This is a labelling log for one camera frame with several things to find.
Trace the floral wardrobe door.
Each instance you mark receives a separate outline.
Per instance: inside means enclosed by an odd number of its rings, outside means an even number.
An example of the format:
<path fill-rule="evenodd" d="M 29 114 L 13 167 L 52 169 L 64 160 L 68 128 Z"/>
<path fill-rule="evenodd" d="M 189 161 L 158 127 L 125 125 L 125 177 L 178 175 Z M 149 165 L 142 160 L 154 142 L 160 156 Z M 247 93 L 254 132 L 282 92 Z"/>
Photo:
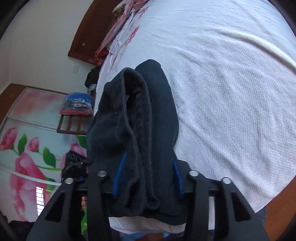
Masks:
<path fill-rule="evenodd" d="M 86 155 L 84 136 L 58 133 L 69 118 L 61 93 L 11 84 L 1 94 L 1 212 L 34 222 L 61 183 L 69 151 Z"/>

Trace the red checkered quilt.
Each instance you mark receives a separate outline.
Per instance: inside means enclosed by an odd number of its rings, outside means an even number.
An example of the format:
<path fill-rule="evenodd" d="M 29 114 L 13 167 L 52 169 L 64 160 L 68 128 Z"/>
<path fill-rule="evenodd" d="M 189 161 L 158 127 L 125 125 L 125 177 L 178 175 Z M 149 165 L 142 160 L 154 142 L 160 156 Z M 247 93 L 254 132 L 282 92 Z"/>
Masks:
<path fill-rule="evenodd" d="M 147 0 L 121 1 L 113 9 L 112 15 L 114 15 L 117 20 L 94 54 L 97 66 L 101 66 L 103 64 L 104 58 L 108 54 L 107 45 L 115 38 L 132 13 L 137 13 L 146 3 Z"/>

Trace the dark navy pants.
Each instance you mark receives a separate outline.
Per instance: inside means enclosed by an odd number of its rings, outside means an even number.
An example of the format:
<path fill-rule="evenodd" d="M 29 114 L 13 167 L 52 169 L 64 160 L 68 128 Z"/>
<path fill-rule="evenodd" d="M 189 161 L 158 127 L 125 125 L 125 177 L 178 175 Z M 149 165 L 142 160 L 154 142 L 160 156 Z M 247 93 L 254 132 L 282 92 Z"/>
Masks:
<path fill-rule="evenodd" d="M 183 177 L 174 152 L 178 131 L 171 88 L 157 61 L 126 67 L 104 85 L 86 142 L 88 158 L 111 177 L 111 216 L 186 222 Z"/>

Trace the plastic bag of clothes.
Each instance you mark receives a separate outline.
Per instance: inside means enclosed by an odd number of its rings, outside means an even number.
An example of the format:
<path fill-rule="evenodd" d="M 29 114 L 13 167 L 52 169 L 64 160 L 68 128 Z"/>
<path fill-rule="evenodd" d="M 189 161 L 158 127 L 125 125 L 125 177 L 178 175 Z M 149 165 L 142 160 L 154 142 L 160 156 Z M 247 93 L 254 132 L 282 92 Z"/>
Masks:
<path fill-rule="evenodd" d="M 92 115 L 93 97 L 86 93 L 74 92 L 66 96 L 60 109 L 61 115 Z"/>

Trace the black clothes pile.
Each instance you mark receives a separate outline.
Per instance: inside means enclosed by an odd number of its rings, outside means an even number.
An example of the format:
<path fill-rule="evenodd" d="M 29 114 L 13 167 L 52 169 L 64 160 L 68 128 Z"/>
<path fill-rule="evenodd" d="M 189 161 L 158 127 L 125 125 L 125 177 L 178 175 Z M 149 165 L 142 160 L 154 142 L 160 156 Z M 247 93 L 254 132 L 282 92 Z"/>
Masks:
<path fill-rule="evenodd" d="M 87 93 L 90 94 L 96 89 L 96 85 L 98 83 L 99 79 L 99 73 L 101 70 L 101 66 L 96 66 L 93 68 L 87 75 L 87 78 L 85 80 L 85 86 L 87 88 Z"/>

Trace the white wall switch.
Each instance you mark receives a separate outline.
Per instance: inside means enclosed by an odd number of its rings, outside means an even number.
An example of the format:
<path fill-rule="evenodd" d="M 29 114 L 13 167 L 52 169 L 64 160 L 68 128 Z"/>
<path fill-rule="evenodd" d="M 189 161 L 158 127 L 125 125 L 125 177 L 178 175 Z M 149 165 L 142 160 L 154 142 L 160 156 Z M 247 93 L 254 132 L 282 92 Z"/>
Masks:
<path fill-rule="evenodd" d="M 80 67 L 79 65 L 75 65 L 75 66 L 74 66 L 74 68 L 73 68 L 73 73 L 74 73 L 74 74 L 78 74 L 79 67 Z"/>

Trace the dark wooden headboard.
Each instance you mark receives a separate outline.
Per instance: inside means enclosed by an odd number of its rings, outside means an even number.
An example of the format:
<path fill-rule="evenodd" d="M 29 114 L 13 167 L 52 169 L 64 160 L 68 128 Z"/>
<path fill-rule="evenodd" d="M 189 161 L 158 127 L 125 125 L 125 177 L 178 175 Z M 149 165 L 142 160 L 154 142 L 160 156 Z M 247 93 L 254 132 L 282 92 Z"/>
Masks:
<path fill-rule="evenodd" d="M 94 0 L 75 34 L 68 57 L 96 65 L 95 52 L 116 22 L 112 14 L 120 0 Z"/>

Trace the white floral bed sheet mattress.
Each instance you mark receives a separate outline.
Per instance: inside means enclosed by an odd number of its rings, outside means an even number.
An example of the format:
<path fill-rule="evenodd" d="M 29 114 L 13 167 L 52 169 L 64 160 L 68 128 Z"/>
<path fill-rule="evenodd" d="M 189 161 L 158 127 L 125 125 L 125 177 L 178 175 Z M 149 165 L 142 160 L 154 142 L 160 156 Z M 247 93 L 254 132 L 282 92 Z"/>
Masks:
<path fill-rule="evenodd" d="M 154 59 L 179 119 L 174 150 L 229 177 L 258 212 L 295 177 L 295 35 L 269 1 L 148 1 L 110 46 L 97 95 Z"/>

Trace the wooden chair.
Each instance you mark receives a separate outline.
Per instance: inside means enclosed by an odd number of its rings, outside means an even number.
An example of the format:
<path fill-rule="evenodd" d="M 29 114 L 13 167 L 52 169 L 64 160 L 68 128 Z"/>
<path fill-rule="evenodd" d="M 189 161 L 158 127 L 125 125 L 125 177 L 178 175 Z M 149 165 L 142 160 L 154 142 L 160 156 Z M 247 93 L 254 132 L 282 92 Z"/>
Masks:
<path fill-rule="evenodd" d="M 93 115 L 61 115 L 56 132 L 85 136 Z"/>

